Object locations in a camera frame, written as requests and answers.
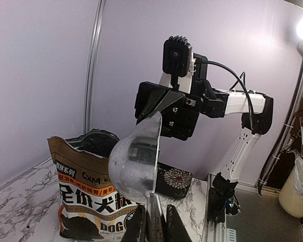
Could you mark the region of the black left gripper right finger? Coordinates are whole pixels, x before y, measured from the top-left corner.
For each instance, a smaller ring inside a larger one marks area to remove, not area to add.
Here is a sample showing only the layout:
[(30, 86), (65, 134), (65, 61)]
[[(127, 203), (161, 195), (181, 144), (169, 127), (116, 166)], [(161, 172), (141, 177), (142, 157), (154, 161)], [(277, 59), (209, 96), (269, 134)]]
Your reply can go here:
[(166, 209), (165, 238), (169, 242), (192, 242), (174, 205), (168, 205)]

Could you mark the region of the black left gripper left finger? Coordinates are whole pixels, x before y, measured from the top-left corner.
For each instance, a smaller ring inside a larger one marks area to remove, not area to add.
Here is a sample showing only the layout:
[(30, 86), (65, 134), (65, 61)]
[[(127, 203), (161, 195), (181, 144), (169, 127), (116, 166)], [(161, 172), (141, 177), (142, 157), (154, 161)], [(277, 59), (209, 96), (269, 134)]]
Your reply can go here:
[(138, 205), (122, 238), (122, 242), (144, 242), (146, 232), (146, 209)]

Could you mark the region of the brown dog food bag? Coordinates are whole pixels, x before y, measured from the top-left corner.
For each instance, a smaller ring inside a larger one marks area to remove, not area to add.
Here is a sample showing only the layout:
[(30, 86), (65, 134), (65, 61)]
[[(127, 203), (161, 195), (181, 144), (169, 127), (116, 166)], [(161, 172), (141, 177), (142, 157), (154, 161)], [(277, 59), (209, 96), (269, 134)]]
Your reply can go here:
[(121, 241), (137, 208), (112, 185), (108, 158), (119, 138), (92, 129), (70, 139), (48, 138), (59, 185), (60, 236), (81, 241)]

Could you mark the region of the metal food scoop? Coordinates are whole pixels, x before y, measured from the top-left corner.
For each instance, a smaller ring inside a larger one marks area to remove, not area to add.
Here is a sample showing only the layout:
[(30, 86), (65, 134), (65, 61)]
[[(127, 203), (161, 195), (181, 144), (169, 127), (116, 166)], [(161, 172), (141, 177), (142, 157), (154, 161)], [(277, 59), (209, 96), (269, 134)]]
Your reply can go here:
[(156, 194), (162, 115), (152, 112), (120, 140), (109, 157), (108, 172), (115, 189), (145, 207), (148, 241), (164, 241), (164, 216)]

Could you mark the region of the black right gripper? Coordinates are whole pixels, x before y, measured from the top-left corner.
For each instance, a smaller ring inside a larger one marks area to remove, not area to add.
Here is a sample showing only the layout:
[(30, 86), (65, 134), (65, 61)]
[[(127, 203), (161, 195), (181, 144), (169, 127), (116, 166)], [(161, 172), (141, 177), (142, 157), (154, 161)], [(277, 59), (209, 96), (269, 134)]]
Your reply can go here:
[(194, 132), (203, 104), (198, 96), (142, 82), (134, 106), (136, 124), (159, 111), (162, 115), (161, 136), (185, 141)]

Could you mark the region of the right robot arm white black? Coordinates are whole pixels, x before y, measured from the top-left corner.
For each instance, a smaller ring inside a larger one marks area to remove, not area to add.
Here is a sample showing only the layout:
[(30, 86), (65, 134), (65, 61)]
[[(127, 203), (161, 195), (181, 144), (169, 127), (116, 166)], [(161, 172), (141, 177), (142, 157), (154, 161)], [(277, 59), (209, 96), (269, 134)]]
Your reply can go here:
[[(240, 135), (229, 160), (212, 182), (208, 200), (208, 221), (225, 222), (228, 210), (234, 207), (235, 188), (242, 168), (255, 144), (272, 125), (274, 99), (264, 93), (247, 90), (242, 81), (245, 74), (237, 75), (221, 63), (198, 56), (191, 65), (191, 91), (151, 82), (140, 83), (134, 107), (135, 118), (140, 123), (153, 111), (160, 111), (163, 118), (161, 136), (185, 141), (192, 136), (200, 114), (210, 118), (241, 114)], [(228, 71), (242, 89), (212, 88), (205, 74), (208, 65)]]

